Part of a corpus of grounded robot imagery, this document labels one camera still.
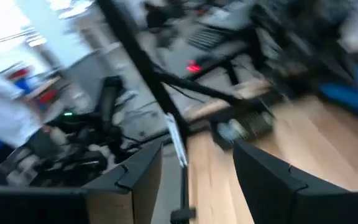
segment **floor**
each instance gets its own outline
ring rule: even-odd
[[[190,19],[184,19],[179,21],[177,27],[180,30],[181,37],[177,40],[177,44],[183,41],[187,35],[192,33],[196,29],[196,25],[193,25]],[[139,35],[139,42],[142,47],[149,53],[154,59],[151,51],[153,37],[148,33],[141,33]],[[149,136],[157,131],[166,128],[163,118],[163,112],[155,102],[155,98],[142,81],[138,71],[129,60],[125,51],[121,48],[116,49],[109,54],[110,59],[117,65],[121,75],[125,78],[127,86],[131,89],[135,89],[139,92],[136,99],[128,106],[128,111],[154,111],[155,113],[149,113],[145,116],[138,117],[137,119],[130,119],[125,122],[122,127],[125,133],[133,138],[142,139],[145,136]],[[242,65],[248,64],[246,56],[240,56],[238,63]],[[250,72],[244,68],[236,68],[237,73],[242,81],[250,78]],[[222,75],[223,70],[217,69],[211,72],[207,78],[204,78],[199,83],[211,88],[215,88],[220,91],[228,91],[231,89],[231,85],[227,81],[227,77]],[[177,105],[181,113],[185,112],[191,105],[198,104],[199,102],[191,100],[181,95],[179,92],[167,86],[167,90],[172,97],[173,101]],[[183,90],[185,93],[191,95],[200,100],[207,100],[209,97],[203,96],[197,93]],[[165,146],[163,152],[163,169],[162,179],[160,184],[160,190],[157,197],[157,203],[155,205],[154,215],[152,219],[153,224],[170,223],[171,211],[180,208],[180,166],[175,154],[175,150],[172,145]]]

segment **gray floor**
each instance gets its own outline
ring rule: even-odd
[[[193,25],[189,19],[180,21],[177,27],[180,29],[182,36],[181,40],[179,41],[183,41],[183,39],[188,34],[192,33],[196,28],[196,26]],[[148,52],[149,55],[154,58],[150,49],[150,46],[152,46],[152,41],[153,37],[148,33],[142,33],[139,35],[139,42],[142,44],[146,52]],[[169,57],[169,53],[169,51],[165,52],[166,58]],[[166,125],[163,119],[162,110],[159,108],[157,103],[153,103],[155,98],[145,83],[142,81],[138,71],[127,57],[125,51],[119,48],[115,52],[112,52],[109,57],[114,62],[114,64],[121,67],[121,75],[125,78],[127,86],[139,91],[138,97],[131,103],[131,106],[129,106],[128,110],[157,112],[156,116],[152,116],[150,114],[141,118],[131,119],[130,122],[123,125],[125,133],[133,138],[142,139],[144,136],[141,134],[148,136],[156,133],[157,131],[165,129]],[[247,65],[249,64],[246,56],[239,57],[236,60],[236,63],[240,63],[246,67],[248,67]],[[246,81],[250,78],[250,72],[248,70],[239,67],[236,68],[236,70],[242,81]],[[207,78],[204,78],[199,83],[220,91],[229,91],[231,86],[228,82],[227,76],[222,75],[223,72],[223,70],[217,69],[211,72]],[[186,98],[169,86],[167,86],[167,90],[182,113],[185,112],[186,109],[191,105],[198,104],[197,101]],[[192,93],[186,90],[184,90],[184,92],[204,101],[209,98],[207,96]],[[162,179],[157,197],[157,203],[155,205],[152,220],[153,224],[170,223],[170,212],[180,207],[180,166],[173,146],[166,146],[164,148],[163,155]]]

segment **keyboard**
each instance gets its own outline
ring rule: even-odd
[[[200,50],[209,51],[227,41],[231,31],[204,27],[191,34],[187,43]]]

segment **white shirt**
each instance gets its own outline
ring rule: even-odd
[[[34,112],[17,100],[23,93],[0,78],[0,141],[14,148],[21,147],[42,127]]]

